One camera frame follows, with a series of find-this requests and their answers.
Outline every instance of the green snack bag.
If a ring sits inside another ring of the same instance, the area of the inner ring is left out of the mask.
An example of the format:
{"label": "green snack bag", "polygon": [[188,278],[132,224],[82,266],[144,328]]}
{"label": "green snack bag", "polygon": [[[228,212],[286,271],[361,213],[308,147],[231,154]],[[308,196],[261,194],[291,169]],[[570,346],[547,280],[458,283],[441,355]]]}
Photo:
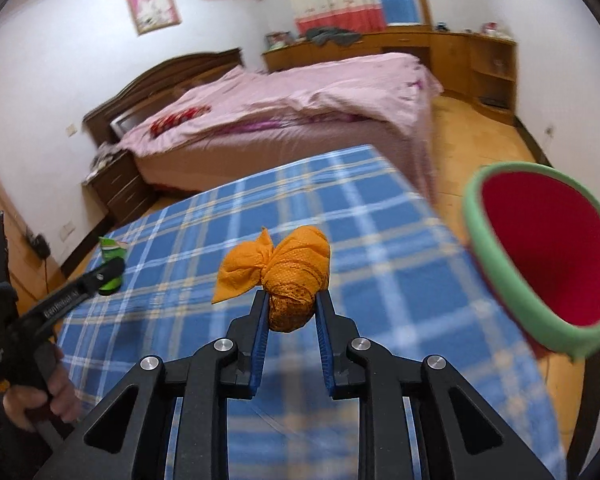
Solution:
{"label": "green snack bag", "polygon": [[[111,238],[100,237],[100,250],[102,251],[102,259],[105,262],[112,260],[113,258],[124,258],[126,256],[126,250],[129,245],[124,242],[112,240]],[[101,296],[110,296],[120,290],[122,286],[122,276],[114,278],[109,283],[105,283],[99,288]]]}

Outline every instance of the electrical cord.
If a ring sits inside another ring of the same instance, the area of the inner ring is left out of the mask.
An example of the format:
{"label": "electrical cord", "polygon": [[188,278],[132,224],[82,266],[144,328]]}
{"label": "electrical cord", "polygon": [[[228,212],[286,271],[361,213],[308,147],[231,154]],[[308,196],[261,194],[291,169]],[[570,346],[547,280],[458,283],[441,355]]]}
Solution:
{"label": "electrical cord", "polygon": [[49,280],[46,277],[46,259],[45,259],[45,287],[46,287],[46,293],[49,293]]}

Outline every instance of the bed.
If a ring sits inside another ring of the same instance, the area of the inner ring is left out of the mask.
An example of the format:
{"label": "bed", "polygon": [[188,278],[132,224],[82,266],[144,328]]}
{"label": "bed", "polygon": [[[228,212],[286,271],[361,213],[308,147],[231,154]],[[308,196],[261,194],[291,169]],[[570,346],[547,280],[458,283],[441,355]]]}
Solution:
{"label": "bed", "polygon": [[[240,51],[193,54],[149,70],[84,119],[96,143],[119,142],[159,187],[204,191],[307,156],[372,144],[433,200],[432,113],[442,88],[408,54],[359,57],[270,75]],[[212,111],[163,133],[156,119]]]}
{"label": "bed", "polygon": [[[278,243],[304,224],[331,243],[338,313],[394,354],[445,356],[554,476],[566,478],[554,410],[520,330],[426,200],[371,146],[248,176],[114,231],[130,244],[122,290],[82,304],[59,336],[85,408],[143,356],[174,360],[224,336],[254,291],[210,304],[223,256],[263,226]],[[98,263],[96,256],[90,267]],[[327,396],[314,321],[270,333],[256,397],[228,405],[230,477],[352,480],[357,439],[357,401]],[[168,477],[173,457],[172,440]]]}

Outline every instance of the framed picture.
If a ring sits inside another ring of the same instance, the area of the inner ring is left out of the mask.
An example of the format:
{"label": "framed picture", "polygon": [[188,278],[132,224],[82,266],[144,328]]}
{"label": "framed picture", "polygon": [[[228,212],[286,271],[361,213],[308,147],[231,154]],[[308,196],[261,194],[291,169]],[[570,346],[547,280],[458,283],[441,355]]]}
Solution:
{"label": "framed picture", "polygon": [[126,0],[138,35],[181,23],[173,0]]}
{"label": "framed picture", "polygon": [[271,34],[267,34],[265,38],[267,40],[267,47],[269,47],[269,49],[281,48],[283,46],[294,44],[294,39],[291,36],[291,32],[272,32]]}

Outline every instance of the orange cloth bundle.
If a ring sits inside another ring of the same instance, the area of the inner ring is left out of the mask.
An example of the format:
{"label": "orange cloth bundle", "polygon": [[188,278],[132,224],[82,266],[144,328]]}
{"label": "orange cloth bundle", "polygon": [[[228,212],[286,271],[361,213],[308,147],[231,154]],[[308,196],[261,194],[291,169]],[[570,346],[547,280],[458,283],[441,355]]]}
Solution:
{"label": "orange cloth bundle", "polygon": [[292,332],[314,315],[314,298],[329,286],[331,248],[313,226],[293,231],[274,249],[265,228],[225,256],[211,303],[244,294],[256,285],[269,293],[269,329]]}

